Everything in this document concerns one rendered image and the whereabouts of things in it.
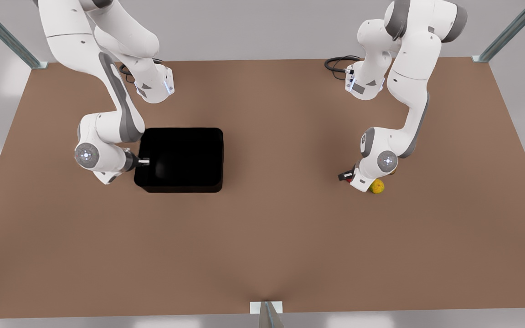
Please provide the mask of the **black storage box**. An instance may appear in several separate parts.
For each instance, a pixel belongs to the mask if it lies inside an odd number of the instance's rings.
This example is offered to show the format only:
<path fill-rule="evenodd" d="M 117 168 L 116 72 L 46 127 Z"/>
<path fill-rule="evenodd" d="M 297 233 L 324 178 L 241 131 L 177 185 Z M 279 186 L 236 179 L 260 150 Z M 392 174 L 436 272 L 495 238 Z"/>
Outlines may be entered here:
<path fill-rule="evenodd" d="M 149 128 L 138 156 L 148 165 L 134 182 L 149 193 L 216 193 L 223 185 L 224 139 L 219 128 Z"/>

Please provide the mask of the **silver frame post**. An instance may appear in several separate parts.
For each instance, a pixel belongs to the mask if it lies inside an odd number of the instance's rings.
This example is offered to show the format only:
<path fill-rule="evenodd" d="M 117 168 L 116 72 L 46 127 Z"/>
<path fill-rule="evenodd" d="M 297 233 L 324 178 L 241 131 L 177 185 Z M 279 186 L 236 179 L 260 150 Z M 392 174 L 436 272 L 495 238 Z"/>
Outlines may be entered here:
<path fill-rule="evenodd" d="M 250 302 L 250 313 L 258 315 L 258 328 L 285 328 L 279 316 L 283 313 L 282 301 Z"/>
<path fill-rule="evenodd" d="M 0 40 L 12 50 L 31 69 L 46 69 L 48 62 L 39 61 L 21 42 L 0 22 Z"/>
<path fill-rule="evenodd" d="M 488 63 L 521 29 L 525 27 L 525 8 L 512 20 L 511 23 L 490 43 L 480 55 L 471 56 L 473 62 Z"/>

